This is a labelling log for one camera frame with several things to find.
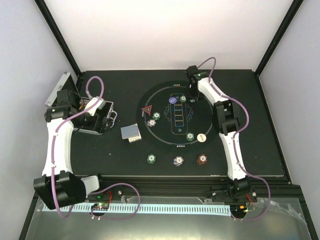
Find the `purple round button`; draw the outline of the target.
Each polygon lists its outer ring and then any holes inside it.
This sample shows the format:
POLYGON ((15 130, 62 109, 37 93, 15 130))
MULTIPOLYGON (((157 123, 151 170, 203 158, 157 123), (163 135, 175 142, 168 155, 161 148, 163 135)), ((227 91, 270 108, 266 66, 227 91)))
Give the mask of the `purple round button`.
POLYGON ((172 105, 176 104, 177 101, 178 101, 178 100, 177 100, 176 97, 170 97, 169 100, 168 100, 168 102, 169 102, 170 104, 172 104, 172 105))

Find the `blue playing card deck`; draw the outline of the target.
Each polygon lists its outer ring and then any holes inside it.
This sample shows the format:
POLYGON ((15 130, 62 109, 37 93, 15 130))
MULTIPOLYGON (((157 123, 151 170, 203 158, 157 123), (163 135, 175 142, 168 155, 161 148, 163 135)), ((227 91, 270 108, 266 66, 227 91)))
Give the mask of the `blue playing card deck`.
POLYGON ((138 137, 140 134, 137 124, 121 127, 120 132, 123 140, 138 137))

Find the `white round dealer button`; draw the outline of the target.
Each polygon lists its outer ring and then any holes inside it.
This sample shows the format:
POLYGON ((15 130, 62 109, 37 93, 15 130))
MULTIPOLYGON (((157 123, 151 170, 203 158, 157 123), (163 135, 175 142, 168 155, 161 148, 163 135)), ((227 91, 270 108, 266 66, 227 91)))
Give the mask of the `white round dealer button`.
POLYGON ((197 141, 200 143, 204 143, 207 140, 207 136, 204 133, 199 133, 197 135, 197 141))

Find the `red triangle marker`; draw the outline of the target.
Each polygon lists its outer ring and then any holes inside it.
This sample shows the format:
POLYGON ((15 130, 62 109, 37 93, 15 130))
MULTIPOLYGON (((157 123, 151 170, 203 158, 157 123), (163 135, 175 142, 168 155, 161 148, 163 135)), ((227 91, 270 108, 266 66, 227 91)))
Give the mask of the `red triangle marker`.
POLYGON ((152 105, 144 106, 141 110, 150 116, 152 112, 152 105))

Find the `red brown poker chip stack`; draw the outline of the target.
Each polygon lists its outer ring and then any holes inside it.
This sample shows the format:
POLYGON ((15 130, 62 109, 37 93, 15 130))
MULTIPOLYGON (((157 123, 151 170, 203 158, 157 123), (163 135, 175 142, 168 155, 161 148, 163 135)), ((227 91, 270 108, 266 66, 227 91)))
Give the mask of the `red brown poker chip stack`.
POLYGON ((208 161, 208 157, 205 154, 200 154, 197 158, 197 163, 199 165, 204 165, 208 161))

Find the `green poker chip stack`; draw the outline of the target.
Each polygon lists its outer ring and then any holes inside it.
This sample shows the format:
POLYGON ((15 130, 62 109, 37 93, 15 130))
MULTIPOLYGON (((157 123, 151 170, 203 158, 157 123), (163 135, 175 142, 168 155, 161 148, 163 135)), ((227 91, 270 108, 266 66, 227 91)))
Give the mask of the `green poker chip stack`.
POLYGON ((154 154, 149 154, 149 155, 147 156, 147 162, 148 162, 149 164, 154 164, 155 161, 156 161, 156 156, 155 156, 154 154))

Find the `blue white poker chip stack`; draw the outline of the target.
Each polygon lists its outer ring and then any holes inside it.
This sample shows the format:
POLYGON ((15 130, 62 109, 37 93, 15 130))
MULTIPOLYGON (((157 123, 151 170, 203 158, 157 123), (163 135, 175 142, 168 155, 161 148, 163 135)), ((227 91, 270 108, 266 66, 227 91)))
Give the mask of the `blue white poker chip stack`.
POLYGON ((181 166, 184 162, 184 159, 182 156, 176 156, 174 159, 173 159, 173 164, 178 167, 178 166, 181 166))

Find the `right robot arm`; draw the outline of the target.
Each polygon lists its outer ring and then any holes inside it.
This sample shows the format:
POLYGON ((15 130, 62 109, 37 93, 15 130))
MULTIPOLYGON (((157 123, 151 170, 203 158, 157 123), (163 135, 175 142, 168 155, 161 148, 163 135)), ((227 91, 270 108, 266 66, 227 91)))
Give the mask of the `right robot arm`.
POLYGON ((240 106, 197 66, 189 66, 186 75, 189 84, 187 98, 197 102, 200 96, 204 96, 213 106, 213 125, 222 141, 227 161, 227 195, 230 200, 238 202, 251 187, 240 147, 240 106))

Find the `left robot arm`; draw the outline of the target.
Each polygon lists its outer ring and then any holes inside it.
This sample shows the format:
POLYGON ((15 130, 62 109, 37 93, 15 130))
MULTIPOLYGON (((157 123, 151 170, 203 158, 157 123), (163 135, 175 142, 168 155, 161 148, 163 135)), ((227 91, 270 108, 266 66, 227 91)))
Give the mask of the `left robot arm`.
POLYGON ((81 98, 75 91, 59 90, 45 113, 48 131, 47 157, 42 175, 33 188, 50 210, 79 204, 91 194, 103 199, 108 192, 101 175, 79 178, 71 166, 74 132, 102 135, 113 127, 114 103, 99 97, 81 98))

